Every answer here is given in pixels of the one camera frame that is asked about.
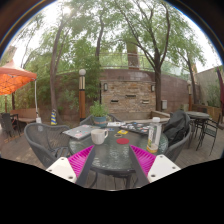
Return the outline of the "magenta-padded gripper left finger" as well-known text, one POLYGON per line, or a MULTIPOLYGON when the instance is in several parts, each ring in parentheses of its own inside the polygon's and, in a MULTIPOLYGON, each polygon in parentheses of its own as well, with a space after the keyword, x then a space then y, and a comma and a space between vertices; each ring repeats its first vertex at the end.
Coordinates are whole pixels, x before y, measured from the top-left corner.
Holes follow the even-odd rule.
POLYGON ((47 171, 79 186, 84 186, 94 157, 95 148, 91 145, 69 158, 60 157, 47 168, 47 171))

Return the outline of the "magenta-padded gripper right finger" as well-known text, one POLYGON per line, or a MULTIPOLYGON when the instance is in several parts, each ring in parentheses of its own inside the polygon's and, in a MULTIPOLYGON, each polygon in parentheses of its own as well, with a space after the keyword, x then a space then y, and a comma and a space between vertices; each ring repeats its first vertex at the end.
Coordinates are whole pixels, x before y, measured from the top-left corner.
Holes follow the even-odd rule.
POLYGON ((180 170, 165 155, 153 155, 134 145, 129 146, 129 155, 137 175, 137 187, 143 187, 180 170))

